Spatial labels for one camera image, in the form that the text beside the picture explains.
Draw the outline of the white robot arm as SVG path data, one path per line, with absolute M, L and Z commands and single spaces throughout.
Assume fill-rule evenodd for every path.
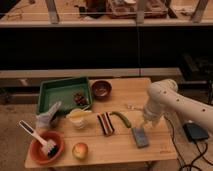
M 149 99 L 143 107 L 145 121 L 157 121 L 166 108 L 171 108 L 213 133 L 213 106 L 180 95 L 174 80 L 151 83 L 147 94 Z

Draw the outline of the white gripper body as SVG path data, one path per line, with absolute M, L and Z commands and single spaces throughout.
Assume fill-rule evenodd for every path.
M 143 124 L 155 126 L 159 123 L 162 114 L 157 110 L 152 110 L 148 106 L 143 108 Z

